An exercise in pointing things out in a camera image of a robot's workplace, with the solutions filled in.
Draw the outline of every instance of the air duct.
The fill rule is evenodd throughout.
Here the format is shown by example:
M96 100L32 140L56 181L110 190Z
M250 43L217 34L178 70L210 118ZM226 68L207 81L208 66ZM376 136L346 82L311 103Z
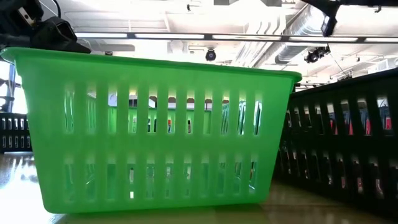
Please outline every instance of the air duct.
M319 9L307 5L293 23L282 32L282 35L321 35L320 28L323 17L324 15ZM287 45L282 42L273 43L254 64L254 67L259 68L264 63L287 64L307 48L308 46L305 45L294 45L291 43Z

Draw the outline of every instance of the ceiling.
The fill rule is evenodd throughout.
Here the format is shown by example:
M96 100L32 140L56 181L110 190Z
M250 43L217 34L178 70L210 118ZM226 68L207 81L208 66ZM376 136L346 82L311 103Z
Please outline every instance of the ceiling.
M55 16L52 0L40 0L44 19ZM300 0L284 0L282 7L267 7L261 0L58 0L62 17L76 33L84 32L171 32L218 34L281 34L291 26L312 26L313 33L323 15ZM374 13L371 7L342 6L338 11L335 35L395 36L398 34L398 9L383 8ZM368 73L378 62L398 57L398 46L392 44L330 44L331 54L317 63L303 58L317 45L294 46L289 61L280 64L275 56L287 45L271 42L234 42L204 40L127 40L80 39L94 54L113 51L115 56L215 63L302 73L303 82L334 82L335 77L349 73L354 77ZM207 62L205 54L215 49L217 58Z

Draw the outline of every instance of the white ceiling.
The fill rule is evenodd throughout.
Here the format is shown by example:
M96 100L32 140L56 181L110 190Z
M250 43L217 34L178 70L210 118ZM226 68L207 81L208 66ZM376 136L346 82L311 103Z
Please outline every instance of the white ceiling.
M52 0L40 0L45 18L57 11ZM213 0L58 0L62 17L75 32L185 32L226 34L280 34L287 19L305 4L267 7L260 0L239 0L230 6L214 6ZM398 9L342 6L338 12L335 35L398 34ZM145 57L206 63L207 48L215 48L220 65L251 66L271 43L197 42L173 43L167 40L80 40L95 54L105 50L124 57ZM306 51L287 65L265 64L261 68L295 70L304 81L325 83L341 70L357 75L367 73L369 66L398 55L396 45L331 44L328 55L314 64L303 61Z

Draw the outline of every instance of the wooden table surface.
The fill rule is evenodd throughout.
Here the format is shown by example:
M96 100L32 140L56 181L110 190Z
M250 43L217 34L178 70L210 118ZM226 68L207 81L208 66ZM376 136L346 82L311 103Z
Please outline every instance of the wooden table surface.
M267 202L255 205L60 215L42 204L34 157L0 155L0 223L392 223L317 195L273 182Z

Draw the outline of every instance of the black plastic basket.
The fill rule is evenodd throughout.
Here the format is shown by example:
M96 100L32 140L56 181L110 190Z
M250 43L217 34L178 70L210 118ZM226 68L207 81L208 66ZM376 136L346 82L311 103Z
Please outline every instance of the black plastic basket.
M398 69L290 96L274 178L398 217Z
M32 151L26 114L0 113L0 138L0 153Z

